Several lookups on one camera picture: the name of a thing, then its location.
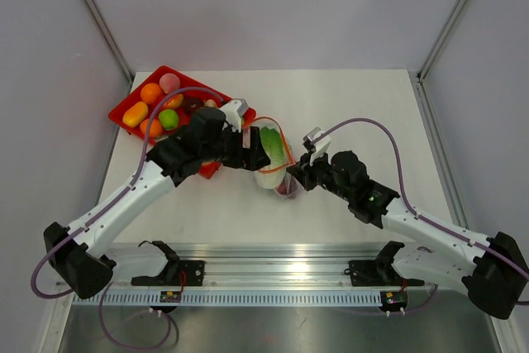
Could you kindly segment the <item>dark red apple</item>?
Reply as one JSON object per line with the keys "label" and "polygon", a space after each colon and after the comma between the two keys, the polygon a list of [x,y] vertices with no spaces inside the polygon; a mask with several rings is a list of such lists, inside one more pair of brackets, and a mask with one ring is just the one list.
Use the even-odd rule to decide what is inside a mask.
{"label": "dark red apple", "polygon": [[295,199],[298,194],[298,182],[291,176],[286,175],[274,191],[281,199]]}

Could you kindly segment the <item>clear zip bag orange zipper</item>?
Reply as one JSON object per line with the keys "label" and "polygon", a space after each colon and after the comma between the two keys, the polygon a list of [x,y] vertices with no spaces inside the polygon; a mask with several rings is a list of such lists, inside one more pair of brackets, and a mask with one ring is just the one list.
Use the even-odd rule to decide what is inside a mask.
{"label": "clear zip bag orange zipper", "polygon": [[270,164],[253,173],[257,185],[279,199],[293,200],[298,195],[298,182],[287,172],[294,165],[293,151],[282,127],[269,116],[254,119],[244,131],[244,142],[250,142],[250,128],[257,127]]}

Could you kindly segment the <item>green lettuce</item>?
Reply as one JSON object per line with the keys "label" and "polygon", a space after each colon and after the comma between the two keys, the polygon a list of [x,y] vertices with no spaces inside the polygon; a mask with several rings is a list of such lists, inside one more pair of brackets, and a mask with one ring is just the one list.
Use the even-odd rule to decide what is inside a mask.
{"label": "green lettuce", "polygon": [[278,130],[267,126],[260,128],[260,138],[271,164],[255,172],[255,181],[261,188],[275,189],[281,184],[286,174],[287,156],[284,152],[282,138]]}

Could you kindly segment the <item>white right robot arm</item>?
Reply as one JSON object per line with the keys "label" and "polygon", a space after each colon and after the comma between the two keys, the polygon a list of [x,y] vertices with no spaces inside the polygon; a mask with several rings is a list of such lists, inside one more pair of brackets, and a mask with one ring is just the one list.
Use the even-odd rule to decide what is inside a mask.
{"label": "white right robot arm", "polygon": [[354,286],[436,284],[466,296],[497,319],[509,319],[527,285],[528,266],[509,235],[490,237],[430,219],[396,191],[379,184],[351,151],[313,159],[305,154],[287,168],[305,190],[322,188],[348,204],[361,222],[409,238],[390,241],[377,256],[351,261]]}

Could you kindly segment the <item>garlic bulb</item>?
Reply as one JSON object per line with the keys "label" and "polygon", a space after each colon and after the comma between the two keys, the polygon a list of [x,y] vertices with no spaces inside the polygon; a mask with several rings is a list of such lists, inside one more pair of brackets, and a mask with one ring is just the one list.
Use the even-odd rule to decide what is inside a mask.
{"label": "garlic bulb", "polygon": [[212,100],[212,99],[208,99],[208,100],[204,103],[204,105],[205,105],[206,107],[214,107],[214,108],[218,108],[217,103],[216,103],[214,100]]}

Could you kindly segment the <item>purple mangosteen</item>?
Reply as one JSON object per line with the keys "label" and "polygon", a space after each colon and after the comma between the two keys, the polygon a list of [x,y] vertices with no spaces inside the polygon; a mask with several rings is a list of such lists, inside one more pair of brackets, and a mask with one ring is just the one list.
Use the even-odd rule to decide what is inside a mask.
{"label": "purple mangosteen", "polygon": [[194,112],[196,112],[199,108],[204,106],[204,101],[201,98],[194,98],[194,97],[184,97],[181,108],[183,111],[191,115]]}

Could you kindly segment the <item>green apple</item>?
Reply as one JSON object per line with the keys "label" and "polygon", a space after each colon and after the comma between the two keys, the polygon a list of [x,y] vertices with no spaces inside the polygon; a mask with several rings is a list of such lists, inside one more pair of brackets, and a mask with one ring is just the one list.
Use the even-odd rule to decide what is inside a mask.
{"label": "green apple", "polygon": [[171,131],[179,126],[179,115],[175,110],[165,109],[161,111],[158,119],[166,131]]}

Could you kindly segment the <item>red yellow mango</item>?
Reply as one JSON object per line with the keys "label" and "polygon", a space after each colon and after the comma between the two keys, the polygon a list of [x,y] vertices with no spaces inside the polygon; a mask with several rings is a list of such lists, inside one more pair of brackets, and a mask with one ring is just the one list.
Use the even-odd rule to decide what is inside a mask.
{"label": "red yellow mango", "polygon": [[177,93],[174,96],[166,95],[160,101],[161,109],[178,109],[183,102],[183,94]]}

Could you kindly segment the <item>pink peach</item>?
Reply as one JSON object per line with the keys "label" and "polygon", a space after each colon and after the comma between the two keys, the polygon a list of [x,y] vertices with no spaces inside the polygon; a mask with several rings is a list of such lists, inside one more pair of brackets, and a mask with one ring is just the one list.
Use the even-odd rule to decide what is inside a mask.
{"label": "pink peach", "polygon": [[180,88],[181,82],[178,75],[166,73],[161,76],[159,85],[165,94],[170,94]]}

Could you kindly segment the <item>small orange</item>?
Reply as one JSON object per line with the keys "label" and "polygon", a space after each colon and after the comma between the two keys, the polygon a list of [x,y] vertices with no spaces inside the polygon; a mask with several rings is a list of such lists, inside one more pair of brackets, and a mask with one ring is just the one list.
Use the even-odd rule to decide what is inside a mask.
{"label": "small orange", "polygon": [[155,103],[163,94],[163,89],[157,83],[147,83],[140,91],[141,101],[147,105]]}

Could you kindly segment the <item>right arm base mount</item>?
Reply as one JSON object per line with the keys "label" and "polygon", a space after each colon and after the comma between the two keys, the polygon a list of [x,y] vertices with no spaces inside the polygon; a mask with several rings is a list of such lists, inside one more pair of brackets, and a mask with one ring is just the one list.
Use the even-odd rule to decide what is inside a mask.
{"label": "right arm base mount", "polygon": [[375,260],[350,260],[343,274],[354,287],[422,287],[420,279],[404,279],[390,265]]}

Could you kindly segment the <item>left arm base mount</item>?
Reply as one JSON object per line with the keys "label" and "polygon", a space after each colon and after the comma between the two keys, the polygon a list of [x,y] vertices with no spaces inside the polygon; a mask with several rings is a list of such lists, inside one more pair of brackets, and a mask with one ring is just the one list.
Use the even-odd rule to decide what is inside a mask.
{"label": "left arm base mount", "polygon": [[203,285],[205,262],[203,260],[180,260],[169,262],[156,276],[136,276],[133,286],[145,287],[200,287]]}

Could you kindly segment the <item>left aluminium frame post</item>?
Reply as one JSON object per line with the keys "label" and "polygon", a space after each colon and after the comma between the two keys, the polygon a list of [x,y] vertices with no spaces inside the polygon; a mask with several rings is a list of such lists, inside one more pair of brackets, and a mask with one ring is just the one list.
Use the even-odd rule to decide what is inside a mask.
{"label": "left aluminium frame post", "polygon": [[102,14],[97,1],[96,0],[81,0],[81,1],[84,7],[86,8],[90,18],[92,19],[93,23],[95,24],[112,58],[117,64],[117,67],[121,71],[121,74],[123,75],[124,79],[127,81],[129,85],[132,85],[135,75],[130,65],[126,61],[126,58],[123,55],[119,45],[117,44],[117,41],[114,35],[112,34],[110,28],[108,27],[108,24],[105,21],[105,17]]}

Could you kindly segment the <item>aluminium frame post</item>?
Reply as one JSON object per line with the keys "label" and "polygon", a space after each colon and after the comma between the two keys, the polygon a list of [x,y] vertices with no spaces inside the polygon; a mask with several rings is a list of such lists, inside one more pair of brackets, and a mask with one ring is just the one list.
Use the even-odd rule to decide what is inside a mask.
{"label": "aluminium frame post", "polygon": [[436,39],[429,49],[426,58],[417,71],[417,80],[419,83],[425,83],[428,74],[431,72],[444,47],[447,45],[451,35],[455,31],[456,25],[462,18],[466,8],[469,6],[470,1],[471,0],[455,0],[447,18],[444,20],[443,25],[436,36]]}
{"label": "aluminium frame post", "polygon": [[121,71],[121,74],[123,75],[124,79],[127,81],[129,85],[132,85],[135,75],[130,65],[126,61],[126,58],[123,55],[119,45],[117,44],[117,41],[114,35],[112,34],[110,28],[108,27],[108,24],[105,21],[105,17],[102,14],[97,1],[96,0],[81,0],[81,1],[84,7],[86,8],[90,18],[92,19],[93,23],[95,24],[112,58],[117,64],[117,67]]}

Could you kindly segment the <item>right aluminium frame post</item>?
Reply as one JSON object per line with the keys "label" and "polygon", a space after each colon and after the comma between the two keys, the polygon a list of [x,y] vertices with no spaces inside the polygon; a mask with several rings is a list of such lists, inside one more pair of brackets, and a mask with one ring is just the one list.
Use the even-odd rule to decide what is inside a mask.
{"label": "right aluminium frame post", "polygon": [[451,35],[455,31],[456,25],[462,18],[466,8],[469,6],[470,1],[471,0],[455,0],[447,18],[444,20],[443,25],[436,36],[436,39],[429,49],[426,58],[417,71],[417,80],[419,83],[425,83],[428,74],[431,72],[444,47],[447,45]]}

